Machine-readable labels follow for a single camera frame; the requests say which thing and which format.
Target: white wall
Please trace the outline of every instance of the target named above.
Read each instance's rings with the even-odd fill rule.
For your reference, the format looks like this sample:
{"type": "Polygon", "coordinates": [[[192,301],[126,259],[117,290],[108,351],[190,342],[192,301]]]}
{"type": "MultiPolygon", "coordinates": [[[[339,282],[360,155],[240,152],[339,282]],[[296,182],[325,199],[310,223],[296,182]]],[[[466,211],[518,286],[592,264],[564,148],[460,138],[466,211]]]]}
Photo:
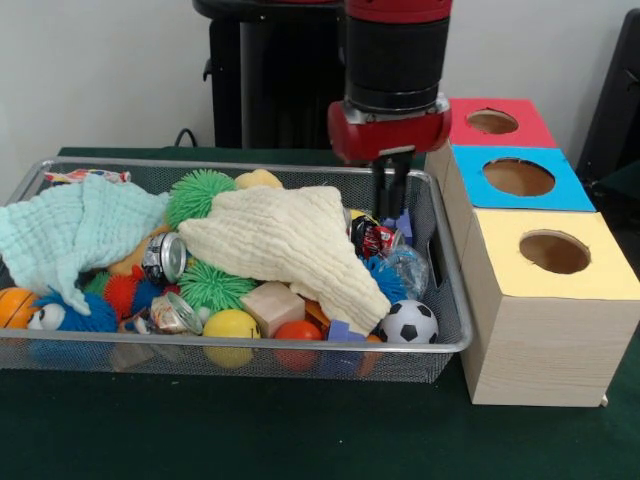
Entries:
{"type": "MultiPolygon", "coordinates": [[[[454,0],[450,96],[529,97],[576,161],[636,0],[454,0]]],[[[213,142],[208,20],[190,0],[0,2],[0,201],[64,145],[213,142]]]]}
{"type": "Polygon", "coordinates": [[[0,201],[62,146],[212,145],[208,25],[190,0],[0,1],[0,201]]]}
{"type": "Polygon", "coordinates": [[[443,88],[534,101],[572,163],[637,0],[454,0],[443,88]]]}

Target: shape sorter box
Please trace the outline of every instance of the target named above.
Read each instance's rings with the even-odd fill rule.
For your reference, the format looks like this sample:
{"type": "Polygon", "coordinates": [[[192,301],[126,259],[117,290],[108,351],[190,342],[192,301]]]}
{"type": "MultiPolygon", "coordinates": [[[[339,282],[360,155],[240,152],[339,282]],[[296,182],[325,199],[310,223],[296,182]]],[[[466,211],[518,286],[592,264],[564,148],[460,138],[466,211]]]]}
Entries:
{"type": "Polygon", "coordinates": [[[452,98],[451,143],[556,148],[535,105],[526,99],[452,98]]]}
{"type": "Polygon", "coordinates": [[[555,148],[445,146],[429,161],[431,173],[440,176],[460,260],[474,207],[595,211],[571,165],[555,148]]]}
{"type": "Polygon", "coordinates": [[[475,209],[462,260],[475,404],[598,406],[640,318],[599,213],[475,209]]]}

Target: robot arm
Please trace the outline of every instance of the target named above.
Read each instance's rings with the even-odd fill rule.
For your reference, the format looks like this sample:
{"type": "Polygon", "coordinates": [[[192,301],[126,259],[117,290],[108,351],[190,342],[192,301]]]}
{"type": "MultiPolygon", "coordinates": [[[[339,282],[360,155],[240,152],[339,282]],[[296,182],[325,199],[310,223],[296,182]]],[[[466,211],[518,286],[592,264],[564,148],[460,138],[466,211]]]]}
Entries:
{"type": "Polygon", "coordinates": [[[416,152],[447,139],[447,100],[438,93],[452,0],[346,0],[346,91],[329,107],[335,153],[371,164],[377,217],[397,218],[416,152]],[[384,168],[395,177],[385,190],[384,168]]]}

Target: green table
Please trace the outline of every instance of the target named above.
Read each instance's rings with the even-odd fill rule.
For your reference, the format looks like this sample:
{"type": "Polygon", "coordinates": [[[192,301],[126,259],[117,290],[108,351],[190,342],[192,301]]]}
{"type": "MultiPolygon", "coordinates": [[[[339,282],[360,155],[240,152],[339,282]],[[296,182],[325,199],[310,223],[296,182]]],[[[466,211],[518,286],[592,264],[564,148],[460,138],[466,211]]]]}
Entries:
{"type": "MultiPolygon", "coordinates": [[[[211,149],[61,154],[274,162],[273,152],[211,149]]],[[[333,161],[326,152],[299,160],[312,157],[333,161]]],[[[0,473],[92,480],[639,478],[639,366],[636,337],[606,409],[472,406],[457,357],[432,385],[4,371],[0,473]]]]}

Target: metal basket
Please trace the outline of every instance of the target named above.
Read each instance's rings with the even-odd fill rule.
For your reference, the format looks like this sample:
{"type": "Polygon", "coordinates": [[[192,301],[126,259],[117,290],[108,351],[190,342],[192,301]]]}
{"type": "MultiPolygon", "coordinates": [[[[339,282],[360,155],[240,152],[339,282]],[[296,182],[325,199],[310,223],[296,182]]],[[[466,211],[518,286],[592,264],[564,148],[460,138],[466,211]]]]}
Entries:
{"type": "MultiPolygon", "coordinates": [[[[194,169],[211,168],[235,177],[259,167],[274,172],[286,188],[332,185],[341,191],[345,206],[360,210],[373,206],[373,176],[366,169],[65,157],[35,165],[9,202],[27,200],[47,188],[45,171],[129,171],[136,184],[157,194],[168,191],[194,169]]],[[[0,330],[0,368],[433,382],[451,356],[469,345],[471,322],[440,192],[425,172],[411,171],[407,206],[414,248],[430,264],[429,288],[422,301],[439,321],[435,345],[4,329],[0,330]],[[244,365],[231,368],[241,363],[244,365]]],[[[0,288],[12,284],[8,269],[1,264],[0,288]]]]}

